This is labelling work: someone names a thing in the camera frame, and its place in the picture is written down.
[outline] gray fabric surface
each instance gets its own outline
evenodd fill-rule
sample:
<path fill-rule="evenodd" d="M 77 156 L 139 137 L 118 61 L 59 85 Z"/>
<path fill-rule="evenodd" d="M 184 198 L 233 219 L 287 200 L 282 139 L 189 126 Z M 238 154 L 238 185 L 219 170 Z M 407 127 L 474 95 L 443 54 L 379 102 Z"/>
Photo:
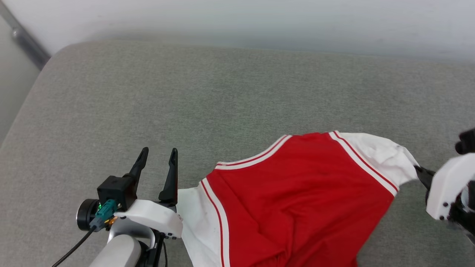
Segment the gray fabric surface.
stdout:
<path fill-rule="evenodd" d="M 0 149 L 0 265 L 50 266 L 83 235 L 77 207 L 149 146 L 138 195 L 156 200 L 171 149 L 179 184 L 217 161 L 264 150 L 282 134 L 366 132 L 436 169 L 474 126 L 473 66 L 273 50 L 107 41 L 65 48 L 41 72 Z M 425 213 L 404 185 L 359 254 L 362 267 L 468 267 L 473 246 Z M 88 266 L 93 234 L 63 266 Z M 181 240 L 169 266 L 191 266 Z"/>

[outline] teal connector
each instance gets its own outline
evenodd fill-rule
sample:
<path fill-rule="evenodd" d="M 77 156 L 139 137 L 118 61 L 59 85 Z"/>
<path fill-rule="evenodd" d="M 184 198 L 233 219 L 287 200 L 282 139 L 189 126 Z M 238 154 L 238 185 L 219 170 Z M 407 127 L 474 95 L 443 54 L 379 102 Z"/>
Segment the teal connector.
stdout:
<path fill-rule="evenodd" d="M 95 226 L 94 232 L 100 231 L 105 227 L 105 221 L 114 217 L 114 213 L 117 211 L 117 203 L 114 200 L 108 200 L 101 205 L 101 208 L 95 213 L 95 218 L 89 224 L 92 228 Z"/>
<path fill-rule="evenodd" d="M 116 211 L 117 203 L 114 200 L 108 200 L 102 204 L 102 207 L 95 213 L 95 216 L 100 217 L 105 221 L 114 217 Z"/>

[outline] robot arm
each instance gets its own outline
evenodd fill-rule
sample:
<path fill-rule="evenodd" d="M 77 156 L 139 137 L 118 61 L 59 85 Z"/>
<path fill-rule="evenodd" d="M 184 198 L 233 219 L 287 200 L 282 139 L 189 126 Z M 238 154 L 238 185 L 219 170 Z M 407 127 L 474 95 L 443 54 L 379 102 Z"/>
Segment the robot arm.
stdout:
<path fill-rule="evenodd" d="M 101 210 L 100 203 L 108 200 L 117 203 L 116 212 L 104 225 L 109 231 L 107 245 L 90 267 L 157 267 L 164 239 L 181 238 L 183 223 L 176 213 L 178 151 L 174 148 L 171 152 L 170 169 L 159 201 L 137 199 L 137 185 L 147 156 L 148 148 L 145 147 L 128 174 L 123 177 L 109 176 L 97 188 L 99 199 L 85 200 L 79 207 L 77 225 L 81 230 L 90 231 Z"/>
<path fill-rule="evenodd" d="M 437 172 L 416 169 L 427 188 L 426 212 L 436 220 L 448 220 L 461 226 L 474 242 L 475 129 L 460 134 L 460 140 L 456 151 L 462 155 L 447 161 Z"/>

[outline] white stripe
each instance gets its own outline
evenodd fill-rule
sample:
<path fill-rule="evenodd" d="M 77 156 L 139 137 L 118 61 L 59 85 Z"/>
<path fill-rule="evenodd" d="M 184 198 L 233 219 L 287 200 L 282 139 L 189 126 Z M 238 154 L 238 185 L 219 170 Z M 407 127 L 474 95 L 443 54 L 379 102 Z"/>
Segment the white stripe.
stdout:
<path fill-rule="evenodd" d="M 363 170 L 365 170 L 369 175 L 371 175 L 375 180 L 377 180 L 384 188 L 386 188 L 393 196 L 395 196 L 398 192 L 392 187 L 391 184 L 389 184 L 387 181 L 385 181 L 383 178 L 381 178 L 377 173 L 375 173 L 371 168 L 369 168 L 356 154 L 353 152 L 353 150 L 348 146 L 348 144 L 343 141 L 342 139 L 338 138 L 334 132 L 330 132 L 330 137 L 340 143 L 340 145 L 343 147 L 343 149 L 348 153 L 348 155 L 353 159 L 354 162 L 356 162 Z"/>
<path fill-rule="evenodd" d="M 278 143 L 277 146 L 275 146 L 272 150 L 270 150 L 265 156 L 262 156 L 256 160 L 253 160 L 253 161 L 250 161 L 250 162 L 246 162 L 246 163 L 243 163 L 243 164 L 239 164 L 239 165 L 232 165 L 232 166 L 226 166 L 226 165 L 217 165 L 216 166 L 216 170 L 236 170 L 236 169 L 241 169 L 241 168 L 246 168 L 246 167 L 249 167 L 249 166 L 252 166 L 254 164 L 257 164 L 259 162 L 263 162 L 264 160 L 268 159 L 269 157 L 271 157 L 272 155 L 274 155 L 277 150 L 279 150 L 279 148 L 281 148 L 285 142 L 287 142 L 287 140 L 290 139 L 290 137 L 292 137 L 291 135 L 285 135 L 284 138 L 281 140 L 280 143 Z"/>
<path fill-rule="evenodd" d="M 218 162 L 218 164 L 223 164 L 223 165 L 229 165 L 229 164 L 236 164 L 236 163 L 241 163 L 241 162 L 246 162 L 246 161 L 250 161 L 252 159 L 255 159 L 257 157 L 260 157 L 262 155 L 264 155 L 265 153 L 269 152 L 278 142 L 280 142 L 282 139 L 284 139 L 287 135 L 284 134 L 282 135 L 279 139 L 277 139 L 277 141 L 275 141 L 271 146 L 269 146 L 266 150 L 262 151 L 261 153 L 255 155 L 255 156 L 252 156 L 252 157 L 249 157 L 247 159 L 243 159 L 243 160 L 240 160 L 240 161 L 236 161 L 236 162 Z"/>
<path fill-rule="evenodd" d="M 208 183 L 208 179 L 203 179 L 203 184 L 205 185 L 206 191 L 208 192 L 209 197 L 218 208 L 219 217 L 221 218 L 221 229 L 223 230 L 223 266 L 230 267 L 229 263 L 229 225 L 228 225 L 228 218 L 226 216 L 226 212 L 224 211 L 224 207 L 219 201 L 218 197 L 214 194 L 213 189 Z"/>

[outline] red stripe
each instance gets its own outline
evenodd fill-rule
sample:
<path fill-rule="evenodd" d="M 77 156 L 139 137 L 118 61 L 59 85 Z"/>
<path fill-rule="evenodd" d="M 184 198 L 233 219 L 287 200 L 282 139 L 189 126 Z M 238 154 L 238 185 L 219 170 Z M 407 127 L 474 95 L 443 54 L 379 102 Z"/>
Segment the red stripe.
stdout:
<path fill-rule="evenodd" d="M 240 165 L 240 164 L 244 164 L 244 163 L 248 163 L 248 162 L 251 162 L 251 161 L 255 161 L 257 159 L 260 159 L 262 157 L 264 157 L 265 155 L 269 154 L 276 146 L 278 146 L 280 143 L 282 143 L 282 141 L 285 139 L 285 137 L 283 137 L 279 142 L 277 142 L 271 149 L 269 149 L 269 151 L 267 151 L 266 153 L 258 156 L 257 158 L 252 158 L 250 160 L 247 160 L 245 162 L 239 162 L 239 163 L 233 163 L 233 164 L 225 164 L 225 166 L 235 166 L 235 165 Z"/>
<path fill-rule="evenodd" d="M 205 193 L 206 195 L 208 196 L 209 198 L 209 201 L 211 201 L 211 203 L 213 204 L 214 208 L 216 209 L 216 213 L 218 214 L 218 219 L 219 219 L 219 231 L 220 231 L 220 234 L 221 234 L 221 265 L 224 267 L 224 256 L 223 256 L 223 226 L 221 224 L 221 216 L 219 215 L 219 211 L 218 211 L 218 208 L 216 207 L 216 204 L 214 203 L 214 201 L 211 199 L 211 197 L 209 196 L 208 194 L 208 190 L 206 190 L 206 187 L 205 187 L 205 184 L 203 183 L 203 181 L 201 181 L 201 185 L 203 186 L 203 189 L 205 190 Z"/>
<path fill-rule="evenodd" d="M 375 173 L 376 173 L 378 176 L 380 176 L 383 180 L 385 180 L 386 182 L 388 182 L 388 184 L 390 184 L 390 185 L 396 190 L 396 192 L 398 192 L 398 188 L 397 188 L 392 182 L 390 182 L 388 179 L 386 179 L 381 173 L 379 173 L 377 170 L 375 170 L 373 167 L 371 167 L 368 163 L 366 163 L 366 161 L 365 161 L 364 159 L 362 159 L 358 153 L 356 153 L 356 151 L 353 149 L 353 147 L 350 145 L 350 143 L 348 143 L 345 139 L 343 139 L 342 137 L 340 137 L 336 131 L 334 131 L 333 133 L 335 133 L 335 136 L 336 136 L 336 137 L 338 137 L 339 139 L 343 140 L 343 141 L 350 147 L 350 149 L 353 151 L 353 153 L 354 153 L 368 168 L 370 168 L 373 172 L 375 172 Z"/>

